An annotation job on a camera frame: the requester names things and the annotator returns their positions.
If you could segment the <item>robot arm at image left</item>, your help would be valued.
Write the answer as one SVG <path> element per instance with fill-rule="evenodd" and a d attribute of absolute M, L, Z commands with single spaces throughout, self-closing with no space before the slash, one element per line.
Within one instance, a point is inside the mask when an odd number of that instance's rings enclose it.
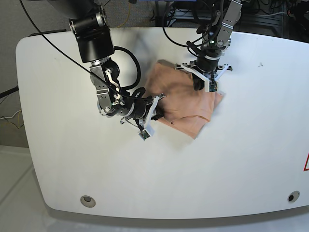
<path fill-rule="evenodd" d="M 93 0 L 51 0 L 49 3 L 69 19 L 82 62 L 91 63 L 90 78 L 96 87 L 100 113 L 106 117 L 133 119 L 140 130 L 151 120 L 162 118 L 163 110 L 157 104 L 164 95 L 144 97 L 145 88 L 137 87 L 141 79 L 140 64 L 132 52 L 114 46 L 103 6 Z M 137 69 L 133 84 L 120 85 L 120 69 L 111 58 L 115 51 L 122 51 L 133 60 Z"/>

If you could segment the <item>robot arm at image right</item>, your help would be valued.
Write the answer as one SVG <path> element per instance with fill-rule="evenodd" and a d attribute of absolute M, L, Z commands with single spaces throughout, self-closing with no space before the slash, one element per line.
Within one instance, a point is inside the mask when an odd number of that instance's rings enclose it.
<path fill-rule="evenodd" d="M 219 60 L 225 50 L 231 44 L 231 34 L 234 25 L 241 16 L 242 3 L 240 0 L 212 0 L 210 3 L 202 1 L 210 10 L 210 20 L 199 22 L 197 34 L 201 36 L 195 41 L 187 41 L 185 44 L 171 39 L 165 27 L 166 20 L 173 7 L 167 3 L 162 16 L 162 29 L 166 38 L 173 44 L 186 48 L 196 60 L 189 63 L 176 64 L 175 69 L 186 71 L 192 75 L 194 90 L 205 92 L 217 92 L 218 80 L 225 71 L 232 71 L 228 64 L 219 65 Z"/>

